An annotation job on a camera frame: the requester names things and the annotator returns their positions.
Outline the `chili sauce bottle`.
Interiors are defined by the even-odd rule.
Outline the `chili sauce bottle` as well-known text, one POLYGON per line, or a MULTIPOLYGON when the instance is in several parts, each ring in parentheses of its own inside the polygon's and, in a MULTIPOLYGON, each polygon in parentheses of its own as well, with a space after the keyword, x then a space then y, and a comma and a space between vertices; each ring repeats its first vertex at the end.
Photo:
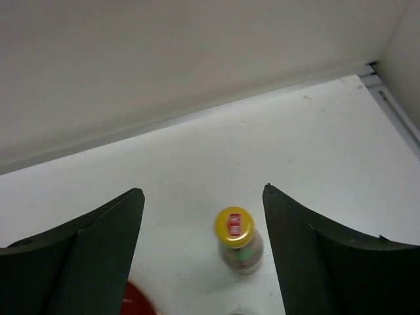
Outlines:
POLYGON ((227 207, 214 222, 219 254, 224 263, 238 274, 256 271, 262 262, 264 244, 255 221, 241 207, 227 207))

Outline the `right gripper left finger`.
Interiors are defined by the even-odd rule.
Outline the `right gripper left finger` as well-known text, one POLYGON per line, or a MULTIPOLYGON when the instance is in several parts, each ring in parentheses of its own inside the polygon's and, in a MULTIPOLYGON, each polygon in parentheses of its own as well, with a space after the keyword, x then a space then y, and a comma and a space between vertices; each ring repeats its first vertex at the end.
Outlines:
POLYGON ((2 314, 119 314, 145 197, 99 208, 1 248, 2 314))

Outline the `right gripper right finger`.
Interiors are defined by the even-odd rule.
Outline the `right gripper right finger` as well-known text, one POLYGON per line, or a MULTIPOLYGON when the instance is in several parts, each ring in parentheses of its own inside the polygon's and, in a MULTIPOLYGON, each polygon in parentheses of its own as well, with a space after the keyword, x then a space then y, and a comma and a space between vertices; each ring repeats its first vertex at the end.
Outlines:
POLYGON ((419 247, 370 236, 271 184, 262 194, 287 314, 418 314, 419 247))

